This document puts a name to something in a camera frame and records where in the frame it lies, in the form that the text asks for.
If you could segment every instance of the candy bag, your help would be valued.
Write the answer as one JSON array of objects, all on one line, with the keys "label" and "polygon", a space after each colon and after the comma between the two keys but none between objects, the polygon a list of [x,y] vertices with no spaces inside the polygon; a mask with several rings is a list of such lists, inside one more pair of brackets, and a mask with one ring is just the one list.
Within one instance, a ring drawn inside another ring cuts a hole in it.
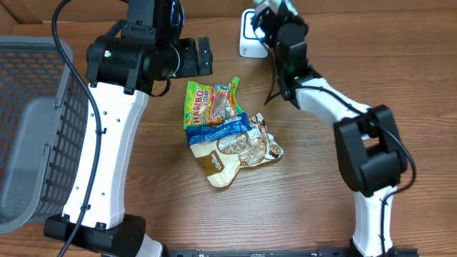
[{"label": "candy bag", "polygon": [[251,130],[191,146],[205,176],[215,187],[228,186],[240,168],[279,159],[283,149],[267,133],[261,114],[249,119]]},{"label": "candy bag", "polygon": [[184,129],[187,126],[218,125],[243,112],[235,101],[239,78],[228,86],[205,86],[190,81],[184,102]]},{"label": "candy bag", "polygon": [[218,127],[212,126],[187,126],[186,135],[189,146],[195,143],[215,141],[224,136],[234,135],[243,131],[250,131],[251,125],[248,122],[248,115],[239,114],[237,117],[225,120]]}]

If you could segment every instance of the wooden table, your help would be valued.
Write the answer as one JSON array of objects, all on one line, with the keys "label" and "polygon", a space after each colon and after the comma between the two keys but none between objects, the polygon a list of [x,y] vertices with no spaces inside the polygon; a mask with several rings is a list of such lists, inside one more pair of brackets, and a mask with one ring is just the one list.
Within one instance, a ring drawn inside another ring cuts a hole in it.
[{"label": "wooden table", "polygon": [[[422,256],[457,255],[457,11],[321,14],[306,17],[311,63],[338,90],[361,103],[393,110],[415,157],[418,182],[395,197],[396,246]],[[59,24],[59,35],[86,70],[86,49],[112,22]],[[263,102],[271,83],[268,59],[238,54],[240,19],[190,19],[182,37],[209,36],[214,74],[241,78],[237,101],[261,112],[285,154],[277,163],[241,170],[229,189],[209,184],[182,130],[188,79],[150,99],[127,175],[126,212],[147,220],[147,234],[169,248],[301,250],[348,245],[353,193],[338,172],[331,128],[281,99]],[[51,26],[18,25],[17,35],[50,36]],[[157,84],[159,92],[163,84]],[[403,175],[403,184],[410,179]],[[29,224],[0,236],[0,254],[55,256],[63,243]],[[71,248],[68,256],[93,256]]]}]

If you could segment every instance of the black cable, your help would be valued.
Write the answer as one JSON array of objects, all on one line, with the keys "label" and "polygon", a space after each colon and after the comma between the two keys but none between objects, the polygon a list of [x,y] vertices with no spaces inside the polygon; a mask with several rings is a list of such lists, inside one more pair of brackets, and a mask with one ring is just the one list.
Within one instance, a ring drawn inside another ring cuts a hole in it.
[{"label": "black cable", "polygon": [[79,75],[78,71],[70,61],[69,57],[65,54],[64,49],[62,48],[62,45],[60,44],[59,41],[59,36],[57,35],[57,19],[59,17],[60,11],[63,9],[63,7],[69,3],[71,0],[63,0],[56,8],[54,11],[54,14],[52,16],[52,38],[54,39],[54,43],[56,44],[57,50],[61,54],[62,58],[65,61],[65,64],[70,68],[70,71],[75,75],[76,80],[79,82],[81,88],[83,89],[84,93],[87,95],[87,98],[89,99],[89,102],[92,105],[92,109],[94,110],[94,115],[95,115],[95,122],[96,122],[96,143],[95,143],[95,154],[94,154],[94,162],[92,164],[92,170],[91,170],[91,175],[89,177],[89,182],[87,185],[87,190],[86,190],[86,195],[84,196],[83,204],[81,206],[81,212],[79,213],[78,220],[75,223],[74,229],[71,232],[69,238],[64,244],[64,247],[60,250],[58,256],[61,257],[65,254],[66,250],[69,248],[71,245],[71,242],[73,241],[79,227],[81,226],[81,223],[84,218],[84,214],[86,213],[89,204],[89,198],[91,195],[92,191],[92,186],[94,185],[94,180],[95,180],[95,174],[97,170],[97,166],[99,164],[99,157],[100,157],[100,148],[101,148],[101,119],[100,119],[100,113],[99,113],[99,108],[96,105],[95,99],[92,96],[91,92],[89,91],[89,88],[86,86],[86,83],[82,79],[81,75]]},{"label": "black cable", "polygon": [[125,23],[126,21],[123,19],[116,21],[116,23],[113,24],[113,26],[105,33],[105,35],[115,37],[122,29],[122,25]]},{"label": "black cable", "polygon": [[268,53],[268,55],[270,56],[271,58],[271,63],[272,63],[272,78],[271,78],[271,88],[270,88],[270,92],[268,93],[268,96],[266,97],[266,100],[265,100],[265,103],[263,103],[263,105],[265,106],[268,102],[270,102],[271,100],[273,100],[275,97],[279,96],[281,93],[276,93],[274,94],[273,96],[271,96],[271,94],[273,93],[273,90],[274,90],[274,86],[275,86],[275,83],[276,83],[276,61],[275,61],[275,58],[274,58],[274,54],[272,51],[270,51],[270,49],[268,47],[265,46],[265,43],[262,41],[261,38],[259,38],[256,34],[256,31],[253,29],[253,32],[254,32],[254,36],[256,36],[257,40],[260,42],[260,44],[265,48],[266,52]]},{"label": "black cable", "polygon": [[165,96],[166,93],[168,93],[170,91],[170,85],[171,85],[171,81],[170,81],[170,78],[166,78],[166,86],[165,86],[165,89],[162,91],[162,93],[158,94],[158,95],[155,95],[155,94],[152,94],[151,93],[151,96],[152,97],[162,97],[162,96]]}]

